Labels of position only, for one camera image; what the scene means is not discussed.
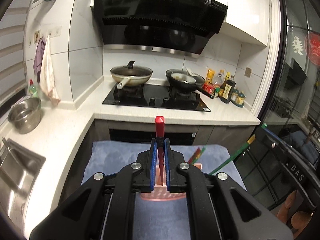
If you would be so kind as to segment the person's right hand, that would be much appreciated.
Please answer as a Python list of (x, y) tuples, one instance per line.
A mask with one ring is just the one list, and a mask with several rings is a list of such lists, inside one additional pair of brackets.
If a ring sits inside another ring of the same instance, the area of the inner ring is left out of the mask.
[(293, 214), (290, 214), (294, 210), (293, 206), (298, 204), (299, 197), (301, 197), (301, 194), (298, 190), (291, 192), (276, 215), (284, 224), (290, 221), (293, 227), (293, 239), (296, 239), (300, 235), (312, 218), (311, 214), (304, 211), (296, 210)]

